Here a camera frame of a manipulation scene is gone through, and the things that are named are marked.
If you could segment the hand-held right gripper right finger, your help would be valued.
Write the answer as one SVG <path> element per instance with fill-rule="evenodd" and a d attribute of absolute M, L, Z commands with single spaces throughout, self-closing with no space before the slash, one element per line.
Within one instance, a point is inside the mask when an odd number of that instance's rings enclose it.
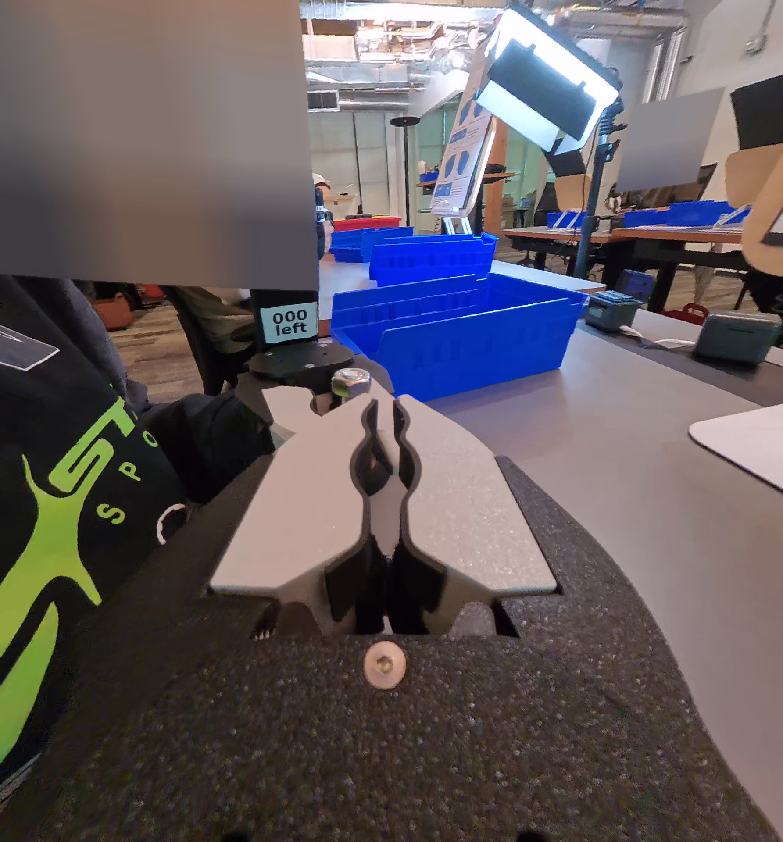
<path fill-rule="evenodd" d="M 393 565 L 423 620 L 554 594 L 556 577 L 491 450 L 412 396 L 395 400 L 394 421 L 406 493 Z"/>

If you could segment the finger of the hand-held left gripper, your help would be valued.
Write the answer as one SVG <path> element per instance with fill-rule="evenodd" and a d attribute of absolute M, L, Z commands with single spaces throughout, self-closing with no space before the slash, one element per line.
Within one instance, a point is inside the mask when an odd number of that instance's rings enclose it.
<path fill-rule="evenodd" d="M 400 446 L 395 437 L 394 399 L 377 397 L 376 434 L 366 490 L 372 534 L 383 554 L 393 554 L 400 540 L 400 507 L 405 486 L 400 480 Z"/>
<path fill-rule="evenodd" d="M 273 436 L 293 436 L 321 420 L 315 411 L 315 395 L 302 386 L 274 386 L 261 391 L 271 416 Z"/>

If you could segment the large steel nut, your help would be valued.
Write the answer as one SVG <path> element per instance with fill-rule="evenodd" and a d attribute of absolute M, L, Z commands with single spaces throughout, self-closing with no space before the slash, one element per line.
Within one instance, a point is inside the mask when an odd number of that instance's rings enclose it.
<path fill-rule="evenodd" d="M 346 403 L 369 393 L 372 375 L 369 371 L 354 366 L 336 370 L 331 378 L 331 391 L 340 403 Z"/>

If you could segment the blue plastic bin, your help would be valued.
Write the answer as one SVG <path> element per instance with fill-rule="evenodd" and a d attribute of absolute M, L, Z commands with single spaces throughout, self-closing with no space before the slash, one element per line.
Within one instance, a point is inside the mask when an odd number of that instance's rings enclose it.
<path fill-rule="evenodd" d="M 587 294 L 491 273 L 333 297 L 332 336 L 422 402 L 560 368 Z"/>
<path fill-rule="evenodd" d="M 334 232 L 330 253 L 337 262 L 369 264 L 374 248 L 391 239 L 412 237 L 411 226 L 361 228 Z"/>
<path fill-rule="evenodd" d="M 378 287 L 462 276 L 484 279 L 497 243 L 488 233 L 390 238 L 373 248 L 368 277 Z"/>

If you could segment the black mesh office chair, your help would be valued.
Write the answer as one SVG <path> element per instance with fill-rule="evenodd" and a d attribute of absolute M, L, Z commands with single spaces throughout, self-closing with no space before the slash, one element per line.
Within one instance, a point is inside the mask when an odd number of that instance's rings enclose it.
<path fill-rule="evenodd" d="M 193 354 L 203 384 L 204 394 L 217 396 L 225 384 L 236 387 L 237 378 L 245 363 L 243 352 L 222 353 L 204 331 L 202 323 L 174 288 L 159 286 L 165 298 L 175 308 L 178 320 Z"/>

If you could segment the brown leather bag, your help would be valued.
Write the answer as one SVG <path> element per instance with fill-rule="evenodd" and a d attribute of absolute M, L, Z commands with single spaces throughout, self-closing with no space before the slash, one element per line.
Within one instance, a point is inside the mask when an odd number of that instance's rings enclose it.
<path fill-rule="evenodd" d="M 93 300 L 91 306 L 108 332 L 126 330 L 135 322 L 129 301 L 122 292 L 111 298 Z"/>

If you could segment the black floor lamp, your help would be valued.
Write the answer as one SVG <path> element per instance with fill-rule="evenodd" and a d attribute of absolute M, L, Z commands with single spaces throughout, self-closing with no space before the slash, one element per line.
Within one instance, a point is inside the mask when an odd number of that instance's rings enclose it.
<path fill-rule="evenodd" d="M 409 163 L 409 130 L 417 126 L 421 118 L 414 115 L 399 115 L 390 120 L 392 126 L 400 130 L 400 137 L 403 143 L 403 165 L 404 165 L 404 188 L 405 188 L 405 219 L 406 227 L 411 227 L 411 181 Z"/>

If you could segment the dark charger case with batteries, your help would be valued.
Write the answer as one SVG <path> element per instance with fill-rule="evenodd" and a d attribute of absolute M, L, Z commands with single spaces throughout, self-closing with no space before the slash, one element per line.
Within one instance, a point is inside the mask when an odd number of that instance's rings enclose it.
<path fill-rule="evenodd" d="M 586 325 L 613 333 L 631 327 L 638 310 L 651 298 L 655 284 L 654 275 L 624 270 L 613 289 L 597 292 L 587 299 Z"/>

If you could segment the grey teal case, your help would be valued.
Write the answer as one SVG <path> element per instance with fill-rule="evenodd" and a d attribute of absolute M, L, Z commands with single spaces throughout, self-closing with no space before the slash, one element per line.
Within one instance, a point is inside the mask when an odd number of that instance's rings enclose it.
<path fill-rule="evenodd" d="M 783 321 L 776 314 L 712 312 L 701 327 L 692 355 L 756 366 L 765 361 L 782 332 Z"/>

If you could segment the cardboard box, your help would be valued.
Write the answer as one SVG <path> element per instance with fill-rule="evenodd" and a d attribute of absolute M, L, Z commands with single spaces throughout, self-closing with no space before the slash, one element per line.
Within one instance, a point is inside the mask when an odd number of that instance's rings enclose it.
<path fill-rule="evenodd" d="M 554 193 L 558 211 L 586 211 L 591 186 L 592 177 L 586 173 L 557 176 Z"/>

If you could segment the wooden top desk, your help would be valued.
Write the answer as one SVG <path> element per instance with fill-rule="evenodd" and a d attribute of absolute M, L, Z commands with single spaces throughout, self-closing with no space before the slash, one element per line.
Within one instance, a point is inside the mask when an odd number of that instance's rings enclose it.
<path fill-rule="evenodd" d="M 561 256 L 567 260 L 567 274 L 585 279 L 595 265 L 603 266 L 601 283 L 608 289 L 618 287 L 627 269 L 655 269 L 657 279 L 647 303 L 647 310 L 661 313 L 667 309 L 669 292 L 681 265 L 746 273 L 752 270 L 740 250 L 742 233 L 726 228 L 677 228 L 649 226 L 618 228 L 612 232 L 594 232 L 586 268 L 576 270 L 579 232 L 571 229 L 530 227 L 502 232 L 512 248 L 533 253 L 524 263 L 544 267 L 540 255 Z"/>

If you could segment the long blue bin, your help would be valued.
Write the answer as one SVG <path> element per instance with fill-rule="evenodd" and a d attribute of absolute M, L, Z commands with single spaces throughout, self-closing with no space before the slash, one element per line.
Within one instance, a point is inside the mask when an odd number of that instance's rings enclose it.
<path fill-rule="evenodd" d="M 622 216 L 626 229 L 667 226 L 676 228 L 741 225 L 752 205 L 735 207 L 726 201 L 702 200 L 674 203 L 660 208 L 629 210 Z"/>

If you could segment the plywood board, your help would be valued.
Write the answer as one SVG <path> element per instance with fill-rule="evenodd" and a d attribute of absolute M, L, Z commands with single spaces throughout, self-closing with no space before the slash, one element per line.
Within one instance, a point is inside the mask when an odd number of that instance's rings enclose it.
<path fill-rule="evenodd" d="M 783 154 L 783 143 L 739 150 L 725 162 L 726 201 L 734 209 L 753 205 Z"/>

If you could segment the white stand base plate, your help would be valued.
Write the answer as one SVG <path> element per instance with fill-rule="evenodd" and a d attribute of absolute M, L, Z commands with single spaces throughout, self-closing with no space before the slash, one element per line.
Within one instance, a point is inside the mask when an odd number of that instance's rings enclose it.
<path fill-rule="evenodd" d="M 783 492 L 783 404 L 696 423 L 701 447 Z"/>

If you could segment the black wall panel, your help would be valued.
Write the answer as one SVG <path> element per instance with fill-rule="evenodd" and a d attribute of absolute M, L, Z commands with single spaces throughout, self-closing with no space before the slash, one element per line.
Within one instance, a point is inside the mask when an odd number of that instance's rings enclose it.
<path fill-rule="evenodd" d="M 783 75 L 731 93 L 740 150 L 783 144 Z"/>

